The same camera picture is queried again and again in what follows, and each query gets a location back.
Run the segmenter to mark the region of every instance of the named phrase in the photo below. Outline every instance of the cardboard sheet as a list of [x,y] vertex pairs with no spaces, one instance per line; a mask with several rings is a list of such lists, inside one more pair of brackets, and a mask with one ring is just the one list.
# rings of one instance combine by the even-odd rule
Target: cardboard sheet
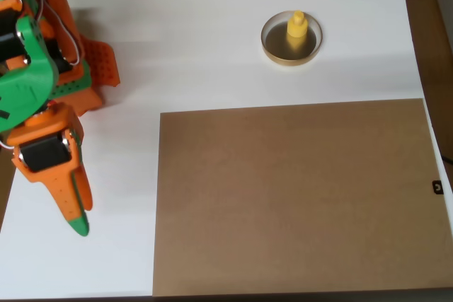
[[422,100],[161,115],[154,296],[453,286]]

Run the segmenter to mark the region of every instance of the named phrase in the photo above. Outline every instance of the yellow bottle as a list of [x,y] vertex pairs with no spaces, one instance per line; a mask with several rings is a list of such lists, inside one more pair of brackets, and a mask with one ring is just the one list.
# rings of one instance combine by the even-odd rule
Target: yellow bottle
[[295,11],[288,20],[286,34],[287,41],[293,50],[298,50],[304,44],[308,28],[309,22],[305,18],[304,12]]

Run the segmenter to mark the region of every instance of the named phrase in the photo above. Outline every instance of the white surface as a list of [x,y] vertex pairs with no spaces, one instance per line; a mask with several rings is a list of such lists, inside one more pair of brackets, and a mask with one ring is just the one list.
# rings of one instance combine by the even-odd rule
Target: white surface
[[[82,32],[112,43],[122,81],[81,118],[91,231],[78,236],[47,190],[17,174],[0,298],[151,294],[160,112],[423,97],[405,0],[69,3]],[[318,19],[325,41],[313,61],[286,69],[266,59],[260,30],[296,8]]]

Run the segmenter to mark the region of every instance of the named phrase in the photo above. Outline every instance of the green fingertip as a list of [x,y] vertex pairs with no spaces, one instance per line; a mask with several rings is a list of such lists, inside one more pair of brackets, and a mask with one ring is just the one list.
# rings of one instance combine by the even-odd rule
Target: green fingertip
[[68,223],[81,236],[87,236],[88,232],[90,231],[90,226],[85,214],[77,219],[68,221]]

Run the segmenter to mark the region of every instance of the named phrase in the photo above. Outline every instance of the round metal dish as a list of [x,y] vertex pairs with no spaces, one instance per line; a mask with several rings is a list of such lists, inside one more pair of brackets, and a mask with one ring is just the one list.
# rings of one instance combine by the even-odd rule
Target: round metal dish
[[287,41],[287,22],[294,11],[276,14],[263,26],[261,43],[264,52],[274,62],[281,65],[295,66],[309,62],[318,53],[323,42],[323,31],[318,21],[305,13],[309,22],[306,41],[298,48],[293,48]]

